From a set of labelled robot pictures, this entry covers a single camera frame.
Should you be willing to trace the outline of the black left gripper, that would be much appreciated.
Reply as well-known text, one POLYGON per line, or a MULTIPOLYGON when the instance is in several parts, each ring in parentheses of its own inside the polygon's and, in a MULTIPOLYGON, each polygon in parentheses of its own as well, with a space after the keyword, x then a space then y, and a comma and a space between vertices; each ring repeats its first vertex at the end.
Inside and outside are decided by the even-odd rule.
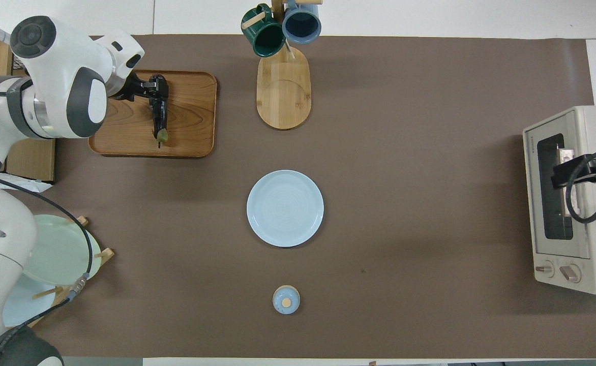
POLYGON ((149 103, 155 103, 158 95, 168 95, 169 86, 162 74, 153 74, 148 81, 140 79, 137 75, 128 75, 122 88, 110 98, 113 100, 134 101, 135 97, 147 98, 149 103))

